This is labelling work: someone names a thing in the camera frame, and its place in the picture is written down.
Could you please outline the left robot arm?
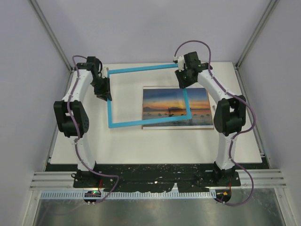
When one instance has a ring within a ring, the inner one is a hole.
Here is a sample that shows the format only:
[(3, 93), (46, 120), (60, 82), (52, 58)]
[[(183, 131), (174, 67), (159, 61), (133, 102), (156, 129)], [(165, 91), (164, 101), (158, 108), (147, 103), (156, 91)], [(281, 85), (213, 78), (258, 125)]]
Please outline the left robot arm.
[(95, 172), (96, 160), (90, 150), (87, 132), (89, 118), (83, 100), (90, 86), (94, 95), (104, 101), (112, 100), (107, 69), (95, 56), (88, 56), (83, 63), (75, 63), (70, 87), (60, 101), (54, 102), (55, 118), (60, 132), (74, 147), (78, 160), (76, 173), (72, 174), (76, 187), (96, 187), (101, 176)]

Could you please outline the blue picture frame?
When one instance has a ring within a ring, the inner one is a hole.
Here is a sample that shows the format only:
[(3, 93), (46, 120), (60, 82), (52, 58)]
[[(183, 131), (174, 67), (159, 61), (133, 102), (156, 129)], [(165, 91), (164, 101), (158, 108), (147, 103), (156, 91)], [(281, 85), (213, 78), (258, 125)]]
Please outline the blue picture frame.
[[(177, 68), (177, 64), (165, 64), (165, 65), (152, 65), (152, 66), (142, 66), (142, 67), (132, 67), (132, 68), (123, 68), (123, 69), (114, 69), (107, 72), (108, 78), (113, 74), (120, 73), (134, 73), (134, 72), (144, 72), (152, 70), (163, 70), (170, 68)], [(192, 114), (190, 110), (189, 98), (186, 89), (182, 89), (183, 99), (186, 106), (186, 115), (184, 116), (175, 116), (175, 117), (165, 117), (165, 118), (156, 118), (148, 120), (139, 120), (139, 121), (126, 121), (126, 122), (113, 122), (113, 113), (112, 113), (112, 101), (107, 101), (107, 115), (108, 115), (108, 127), (110, 129), (138, 126), (138, 125), (147, 125), (147, 124), (156, 124), (156, 123), (165, 123), (172, 121), (183, 121), (192, 119)]]

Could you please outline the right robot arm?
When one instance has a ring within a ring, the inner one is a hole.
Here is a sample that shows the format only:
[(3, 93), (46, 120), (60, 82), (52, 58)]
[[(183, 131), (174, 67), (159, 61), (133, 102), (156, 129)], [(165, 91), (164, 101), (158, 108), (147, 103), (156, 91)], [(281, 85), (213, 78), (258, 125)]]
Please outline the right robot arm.
[(213, 168), (213, 181), (227, 185), (235, 177), (234, 153), (237, 134), (246, 124), (245, 97), (234, 97), (219, 82), (209, 63), (202, 63), (197, 52), (174, 56), (175, 71), (180, 88), (199, 83), (216, 103), (213, 123), (219, 133), (218, 154)]

